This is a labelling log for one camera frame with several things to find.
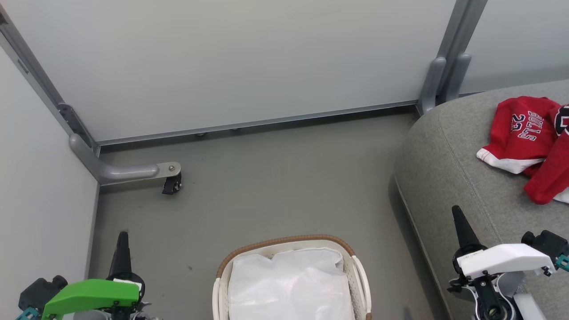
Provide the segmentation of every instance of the gray ottoman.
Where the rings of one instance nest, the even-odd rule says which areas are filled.
[[[470,319],[473,305],[446,291],[448,280],[456,277],[451,260],[459,247],[453,205],[463,209],[487,247],[519,243],[526,231],[537,235],[544,229],[569,238],[569,204],[532,203],[523,191],[527,178],[492,168],[475,156],[489,142],[496,105],[518,96],[569,103],[569,80],[479,93],[437,106],[411,128],[395,168],[422,249],[456,320]],[[547,278],[527,272],[524,289],[548,320],[569,319],[569,273]]]

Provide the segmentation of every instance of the white basket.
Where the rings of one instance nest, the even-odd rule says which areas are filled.
[[[328,235],[286,237],[248,245],[233,251],[221,263],[213,284],[213,320],[229,320],[228,283],[233,270],[233,260],[239,256],[259,254],[268,258],[278,252],[306,249],[329,248],[344,256],[344,272],[348,276],[352,307],[356,320],[372,319],[372,297],[364,267],[354,251],[342,239]]]

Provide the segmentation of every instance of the white plastic cover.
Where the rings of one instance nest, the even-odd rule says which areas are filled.
[[[342,254],[327,248],[235,258],[231,320],[354,320]]]

